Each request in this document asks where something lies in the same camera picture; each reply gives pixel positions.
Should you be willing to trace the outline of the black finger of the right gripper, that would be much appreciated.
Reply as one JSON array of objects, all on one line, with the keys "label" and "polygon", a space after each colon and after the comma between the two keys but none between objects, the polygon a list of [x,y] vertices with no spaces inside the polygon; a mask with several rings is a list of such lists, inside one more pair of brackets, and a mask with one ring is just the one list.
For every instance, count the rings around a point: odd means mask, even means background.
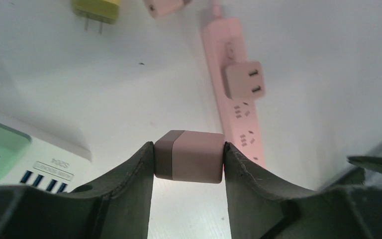
[{"label": "black finger of the right gripper", "polygon": [[347,159],[355,166],[382,174],[382,157],[357,155],[348,156]]}]

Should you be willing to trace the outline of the pink charger plug with prongs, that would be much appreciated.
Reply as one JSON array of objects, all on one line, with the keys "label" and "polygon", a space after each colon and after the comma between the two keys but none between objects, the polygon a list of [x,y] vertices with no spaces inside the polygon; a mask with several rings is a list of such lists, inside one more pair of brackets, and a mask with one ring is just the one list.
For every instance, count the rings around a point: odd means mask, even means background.
[{"label": "pink charger plug with prongs", "polygon": [[232,100],[255,100],[265,95],[263,68],[259,61],[232,63],[223,68],[226,96]]}]

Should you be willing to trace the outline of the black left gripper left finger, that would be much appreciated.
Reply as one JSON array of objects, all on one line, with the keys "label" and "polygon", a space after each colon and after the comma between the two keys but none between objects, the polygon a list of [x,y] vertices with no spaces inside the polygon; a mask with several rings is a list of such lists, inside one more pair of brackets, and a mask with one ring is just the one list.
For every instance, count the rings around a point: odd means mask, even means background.
[{"label": "black left gripper left finger", "polygon": [[154,145],[70,193],[0,186],[0,239],[145,239]]}]

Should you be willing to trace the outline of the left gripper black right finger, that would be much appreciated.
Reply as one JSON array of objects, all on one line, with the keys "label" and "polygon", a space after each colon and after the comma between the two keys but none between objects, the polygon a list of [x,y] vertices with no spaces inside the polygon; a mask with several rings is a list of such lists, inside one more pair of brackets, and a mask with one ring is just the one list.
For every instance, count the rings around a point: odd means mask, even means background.
[{"label": "left gripper black right finger", "polygon": [[234,239],[382,239],[382,186],[312,191],[224,146],[227,207]]}]

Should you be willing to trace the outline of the pink power strip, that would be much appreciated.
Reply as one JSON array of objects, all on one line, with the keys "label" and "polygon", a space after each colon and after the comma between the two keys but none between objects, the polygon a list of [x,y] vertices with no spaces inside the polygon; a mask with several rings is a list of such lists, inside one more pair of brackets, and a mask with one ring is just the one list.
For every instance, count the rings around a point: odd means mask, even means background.
[{"label": "pink power strip", "polygon": [[239,19],[216,17],[202,30],[202,41],[226,140],[265,167],[255,106],[266,93],[263,69],[247,57]]}]

